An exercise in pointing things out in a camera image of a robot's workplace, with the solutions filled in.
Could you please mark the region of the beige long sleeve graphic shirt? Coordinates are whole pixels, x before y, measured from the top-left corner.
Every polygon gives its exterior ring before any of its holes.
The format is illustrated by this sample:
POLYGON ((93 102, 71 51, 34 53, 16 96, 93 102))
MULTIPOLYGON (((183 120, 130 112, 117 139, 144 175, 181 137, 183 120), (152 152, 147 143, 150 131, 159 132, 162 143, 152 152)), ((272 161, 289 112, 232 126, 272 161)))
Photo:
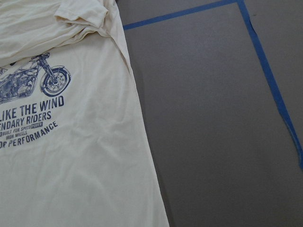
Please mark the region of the beige long sleeve graphic shirt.
POLYGON ((114 0, 1 1, 0 224, 169 225, 114 0))

